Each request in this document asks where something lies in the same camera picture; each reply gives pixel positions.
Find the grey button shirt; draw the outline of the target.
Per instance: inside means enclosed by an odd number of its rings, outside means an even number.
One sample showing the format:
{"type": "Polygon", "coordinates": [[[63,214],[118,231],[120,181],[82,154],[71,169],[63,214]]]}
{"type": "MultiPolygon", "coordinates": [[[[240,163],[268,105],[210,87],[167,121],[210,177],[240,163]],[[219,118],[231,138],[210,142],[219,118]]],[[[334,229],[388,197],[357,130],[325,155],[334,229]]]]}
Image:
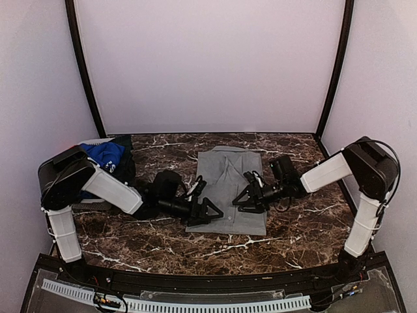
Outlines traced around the grey button shirt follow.
{"type": "Polygon", "coordinates": [[[188,226],[187,233],[219,233],[228,235],[266,235],[266,213],[240,212],[232,201],[248,185],[247,171],[262,174],[259,153],[239,147],[217,146],[198,153],[197,175],[207,182],[201,196],[223,211],[223,217],[209,224],[188,226]]]}

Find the blue printed t-shirt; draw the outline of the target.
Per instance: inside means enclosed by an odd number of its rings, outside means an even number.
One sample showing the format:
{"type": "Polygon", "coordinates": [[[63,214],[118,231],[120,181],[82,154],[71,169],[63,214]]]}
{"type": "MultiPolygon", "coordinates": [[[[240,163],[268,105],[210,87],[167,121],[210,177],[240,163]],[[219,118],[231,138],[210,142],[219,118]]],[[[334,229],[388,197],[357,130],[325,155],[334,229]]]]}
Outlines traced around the blue printed t-shirt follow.
{"type": "Polygon", "coordinates": [[[119,165],[125,147],[113,142],[79,145],[103,170],[113,173],[119,165]]]}

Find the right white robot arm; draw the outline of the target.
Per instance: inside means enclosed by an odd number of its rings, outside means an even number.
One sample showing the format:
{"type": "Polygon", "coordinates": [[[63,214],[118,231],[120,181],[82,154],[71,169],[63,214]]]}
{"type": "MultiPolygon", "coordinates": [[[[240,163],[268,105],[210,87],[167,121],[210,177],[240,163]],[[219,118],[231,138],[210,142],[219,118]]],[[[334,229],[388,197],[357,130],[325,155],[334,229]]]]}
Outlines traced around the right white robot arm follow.
{"type": "Polygon", "coordinates": [[[396,194],[401,163],[387,143],[364,136],[340,149],[305,173],[299,173],[289,155],[272,159],[269,167],[276,183],[269,185],[256,172],[247,171],[248,184],[232,201],[238,210],[260,214],[280,200],[300,199],[320,189],[352,177],[360,193],[351,232],[342,251],[358,259],[367,250],[381,227],[381,220],[396,194]]]}

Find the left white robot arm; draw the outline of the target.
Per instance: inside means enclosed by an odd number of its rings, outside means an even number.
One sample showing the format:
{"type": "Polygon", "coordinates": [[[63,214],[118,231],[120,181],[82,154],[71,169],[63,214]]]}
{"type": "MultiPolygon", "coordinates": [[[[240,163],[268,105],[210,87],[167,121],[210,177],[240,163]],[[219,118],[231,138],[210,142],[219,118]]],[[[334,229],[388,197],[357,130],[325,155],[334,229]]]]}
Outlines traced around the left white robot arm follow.
{"type": "Polygon", "coordinates": [[[41,190],[41,209],[46,213],[66,273],[78,284],[87,284],[92,271],[82,259],[72,206],[88,192],[110,203],[123,213],[138,220],[158,216],[159,213],[183,219],[187,226],[209,224],[224,213],[208,198],[200,195],[206,186],[201,176],[191,189],[184,189],[182,177],[170,170],[160,171],[154,181],[141,189],[122,183],[90,158],[76,145],[43,162],[38,169],[41,190]]]}

